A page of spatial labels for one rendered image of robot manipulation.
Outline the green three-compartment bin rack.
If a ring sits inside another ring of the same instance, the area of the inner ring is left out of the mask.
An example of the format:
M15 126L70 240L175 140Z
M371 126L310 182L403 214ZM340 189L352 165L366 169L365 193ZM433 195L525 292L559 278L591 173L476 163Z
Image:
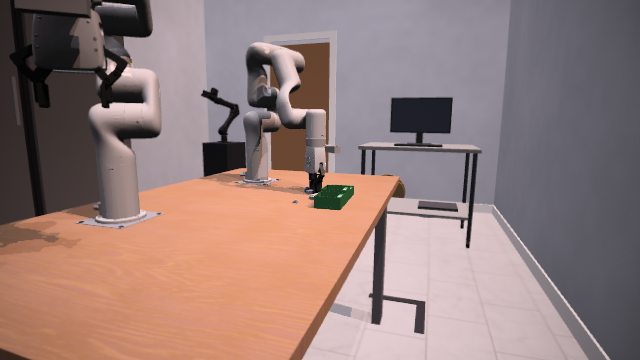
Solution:
M354 195L354 186L326 185L314 196L314 208L341 210Z

